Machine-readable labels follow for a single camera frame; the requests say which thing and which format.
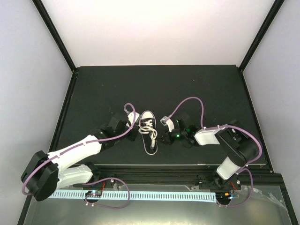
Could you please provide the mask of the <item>white shoelace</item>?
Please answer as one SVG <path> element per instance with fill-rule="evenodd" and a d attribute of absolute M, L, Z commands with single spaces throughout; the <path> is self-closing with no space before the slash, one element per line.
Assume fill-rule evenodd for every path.
<path fill-rule="evenodd" d="M 153 119 L 142 119 L 140 128 L 139 128 L 140 134 L 148 134 L 151 139 L 150 148 L 153 149 L 156 144 L 156 137 L 158 135 L 157 130 L 155 129 L 155 122 Z"/>

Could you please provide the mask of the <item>black sneaker white sole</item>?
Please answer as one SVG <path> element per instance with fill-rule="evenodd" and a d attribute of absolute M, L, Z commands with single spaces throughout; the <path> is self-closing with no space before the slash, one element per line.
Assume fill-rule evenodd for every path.
<path fill-rule="evenodd" d="M 146 110 L 141 114 L 138 131 L 142 135 L 144 150 L 150 156 L 155 155 L 158 151 L 156 124 L 153 112 Z"/>

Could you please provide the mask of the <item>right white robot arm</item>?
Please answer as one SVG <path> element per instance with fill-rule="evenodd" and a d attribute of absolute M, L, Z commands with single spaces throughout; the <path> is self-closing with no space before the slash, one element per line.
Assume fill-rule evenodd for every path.
<path fill-rule="evenodd" d="M 190 116 L 184 114 L 174 120 L 164 116 L 160 122 L 166 127 L 166 131 L 157 136 L 160 143 L 171 145 L 179 141 L 185 148 L 219 145 L 225 152 L 225 159 L 217 169 L 211 175 L 200 178 L 200 186 L 213 185 L 216 189 L 225 189 L 230 184 L 230 178 L 242 172 L 242 169 L 262 154 L 259 141 L 240 128 L 237 120 L 222 126 L 197 128 Z"/>

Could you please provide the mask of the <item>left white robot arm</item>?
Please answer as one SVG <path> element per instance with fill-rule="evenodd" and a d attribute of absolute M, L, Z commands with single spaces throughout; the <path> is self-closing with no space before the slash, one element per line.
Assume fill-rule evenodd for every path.
<path fill-rule="evenodd" d="M 88 184 L 96 187 L 101 180 L 97 168 L 91 162 L 76 164 L 132 136 L 139 117 L 137 112 L 117 113 L 108 124 L 77 143 L 49 153 L 36 152 L 21 175 L 22 193 L 40 202 L 67 186 Z"/>

